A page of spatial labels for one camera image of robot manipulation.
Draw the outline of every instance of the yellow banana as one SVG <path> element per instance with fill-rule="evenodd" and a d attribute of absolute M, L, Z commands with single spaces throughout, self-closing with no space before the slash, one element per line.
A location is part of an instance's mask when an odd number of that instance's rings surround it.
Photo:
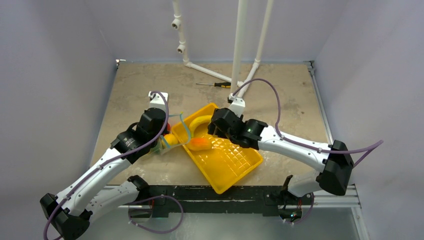
<path fill-rule="evenodd" d="M 209 124 L 209 123 L 211 123 L 211 118 L 212 118 L 212 115 L 205 115 L 205 116 L 199 116 L 199 117 L 196 117 L 191 123 L 190 123 L 190 125 L 188 126 L 188 129 L 190 130 L 190 134 L 191 134 L 191 137 L 194 137 L 195 136 L 195 129 L 199 126 L 199 125 L 201 125 L 201 124 Z"/>

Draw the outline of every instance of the pipe fitting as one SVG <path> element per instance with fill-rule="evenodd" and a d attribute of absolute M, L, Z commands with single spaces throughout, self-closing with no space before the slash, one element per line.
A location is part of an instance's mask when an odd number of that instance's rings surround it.
<path fill-rule="evenodd" d="M 174 19 L 171 23 L 173 29 L 179 29 L 181 25 L 181 21 L 179 19 Z"/>
<path fill-rule="evenodd" d="M 186 50 L 186 46 L 184 46 L 183 44 L 180 44 L 178 48 L 176 49 L 176 51 L 179 52 L 180 54 L 184 53 L 185 50 Z"/>

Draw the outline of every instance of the orange object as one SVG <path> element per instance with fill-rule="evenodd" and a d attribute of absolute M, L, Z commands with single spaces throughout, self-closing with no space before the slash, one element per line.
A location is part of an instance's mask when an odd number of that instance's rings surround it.
<path fill-rule="evenodd" d="M 193 137 L 190 142 L 186 144 L 187 148 L 191 151 L 202 151 L 212 149 L 212 143 L 207 138 Z"/>
<path fill-rule="evenodd" d="M 209 103 L 184 119 L 184 122 L 189 126 L 197 117 L 213 115 L 217 108 L 215 103 Z M 189 139 L 181 122 L 174 125 L 171 132 L 180 143 L 185 143 Z M 186 145 L 182 145 L 182 147 L 217 194 L 225 192 L 263 161 L 259 152 L 253 148 L 242 148 L 232 144 L 228 139 L 209 135 L 207 124 L 199 125 L 193 137 L 207 139 L 212 145 L 211 149 L 199 151 L 192 151 Z"/>

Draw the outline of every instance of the screwdriver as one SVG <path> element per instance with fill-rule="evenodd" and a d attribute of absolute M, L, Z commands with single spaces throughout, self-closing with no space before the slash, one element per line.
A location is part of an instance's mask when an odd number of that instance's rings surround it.
<path fill-rule="evenodd" d="M 196 83 L 197 85 L 210 85 L 210 86 L 214 86 L 214 87 L 220 87 L 220 88 L 225 88 L 225 89 L 229 89 L 231 88 L 231 82 L 215 82 L 215 83 Z"/>

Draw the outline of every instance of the vertical pipe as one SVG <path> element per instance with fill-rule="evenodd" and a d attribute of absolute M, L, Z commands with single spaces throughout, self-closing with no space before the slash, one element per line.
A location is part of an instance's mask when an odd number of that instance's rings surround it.
<path fill-rule="evenodd" d="M 240 65 L 242 61 L 243 38 L 246 29 L 246 18 L 248 1 L 238 0 L 237 24 L 235 28 L 234 57 L 232 59 L 231 93 L 237 90 L 237 82 L 240 76 Z"/>
<path fill-rule="evenodd" d="M 268 25 L 270 23 L 271 11 L 273 9 L 274 0 L 268 0 L 266 3 L 265 17 L 263 18 L 262 30 L 260 31 L 259 44 L 257 46 L 256 57 L 254 59 L 254 63 L 252 68 L 244 82 L 249 81 L 253 78 L 255 71 L 259 67 L 259 63 L 261 62 L 262 50 L 264 49 L 265 36 L 267 35 Z M 242 98 L 245 92 L 248 90 L 250 84 L 244 86 L 237 94 L 238 97 Z"/>
<path fill-rule="evenodd" d="M 182 61 L 184 65 L 187 65 L 189 63 L 189 54 L 187 52 L 187 43 L 186 38 L 184 37 L 183 32 L 183 17 L 181 16 L 180 11 L 180 3 L 179 0 L 172 0 L 172 7 L 173 7 L 173 16 L 176 20 L 179 20 L 180 25 L 178 27 L 178 37 L 179 37 L 179 44 L 184 46 L 184 50 L 182 53 Z"/>

